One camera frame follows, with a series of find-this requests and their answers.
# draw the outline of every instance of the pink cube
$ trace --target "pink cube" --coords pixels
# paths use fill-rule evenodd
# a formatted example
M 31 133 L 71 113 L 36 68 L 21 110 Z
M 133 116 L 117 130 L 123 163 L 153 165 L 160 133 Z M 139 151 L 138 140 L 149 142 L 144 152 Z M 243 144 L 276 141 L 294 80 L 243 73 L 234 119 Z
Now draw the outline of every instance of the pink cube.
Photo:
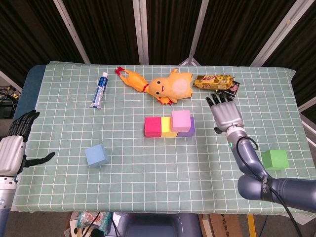
M 172 132 L 188 132 L 191 128 L 190 110 L 175 110 L 171 114 Z
M 145 118 L 145 137 L 161 137 L 161 117 Z

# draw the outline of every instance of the table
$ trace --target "table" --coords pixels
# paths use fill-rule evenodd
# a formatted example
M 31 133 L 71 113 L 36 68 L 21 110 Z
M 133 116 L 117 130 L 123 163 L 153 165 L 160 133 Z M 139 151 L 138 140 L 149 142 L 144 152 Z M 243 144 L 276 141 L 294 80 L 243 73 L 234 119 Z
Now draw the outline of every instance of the table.
M 174 67 L 205 74 L 230 74 L 241 83 L 235 103 L 259 151 L 287 150 L 290 168 L 273 177 L 315 179 L 316 170 L 286 68 L 211 66 L 127 66 L 150 81 Z M 114 73 L 117 65 L 51 62 L 46 66 L 27 143 L 28 158 L 56 152 L 44 165 L 24 169 L 15 207 L 21 211 L 105 210 L 125 212 L 283 213 L 282 206 L 243 199 L 241 176 L 225 136 L 205 97 L 194 88 L 191 99 L 162 106 L 150 95 L 126 86 Z M 109 82 L 102 109 L 89 108 L 102 72 Z M 33 94 L 27 80 L 23 94 Z M 18 107 L 25 110 L 26 105 Z M 189 138 L 144 138 L 145 116 L 169 116 L 190 110 L 196 135 Z M 89 168 L 84 149 L 103 144 L 110 164 Z

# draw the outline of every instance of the plastic bag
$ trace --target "plastic bag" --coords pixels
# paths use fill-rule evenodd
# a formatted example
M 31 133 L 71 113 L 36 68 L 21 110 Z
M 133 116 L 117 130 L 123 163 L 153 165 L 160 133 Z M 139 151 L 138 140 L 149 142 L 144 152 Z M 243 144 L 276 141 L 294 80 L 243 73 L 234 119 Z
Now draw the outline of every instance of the plastic bag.
M 94 218 L 98 215 L 98 211 L 82 211 L 79 214 L 77 227 L 78 228 L 87 228 Z M 111 217 L 110 212 L 104 212 L 101 211 L 99 216 L 95 219 L 92 226 L 96 229 L 99 229 L 103 231 L 104 233 L 107 233 L 108 231 L 108 223 Z

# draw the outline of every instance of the yellow cube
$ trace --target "yellow cube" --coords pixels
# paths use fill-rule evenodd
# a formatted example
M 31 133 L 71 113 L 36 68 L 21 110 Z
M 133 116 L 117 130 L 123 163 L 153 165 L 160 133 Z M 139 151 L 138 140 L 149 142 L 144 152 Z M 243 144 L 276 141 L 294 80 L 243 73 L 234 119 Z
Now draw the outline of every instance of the yellow cube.
M 177 132 L 171 131 L 171 118 L 161 117 L 161 137 L 176 137 Z

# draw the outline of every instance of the yellow plush toy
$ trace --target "yellow plush toy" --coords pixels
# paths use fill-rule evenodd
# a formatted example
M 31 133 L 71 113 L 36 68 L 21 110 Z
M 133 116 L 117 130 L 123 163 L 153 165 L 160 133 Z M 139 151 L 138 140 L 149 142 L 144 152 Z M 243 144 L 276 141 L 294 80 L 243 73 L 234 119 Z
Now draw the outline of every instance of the yellow plush toy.
M 126 72 L 128 77 L 124 77 L 120 72 Z M 163 105 L 177 103 L 178 99 L 192 96 L 191 82 L 192 73 L 178 73 L 178 69 L 172 70 L 167 78 L 155 78 L 150 84 L 146 79 L 136 72 L 118 67 L 115 73 L 122 81 L 139 92 L 145 92 L 155 97 Z
M 192 73 L 179 73 L 175 68 L 167 78 L 155 78 L 149 84 L 149 91 L 159 97 L 169 97 L 173 103 L 192 96 Z

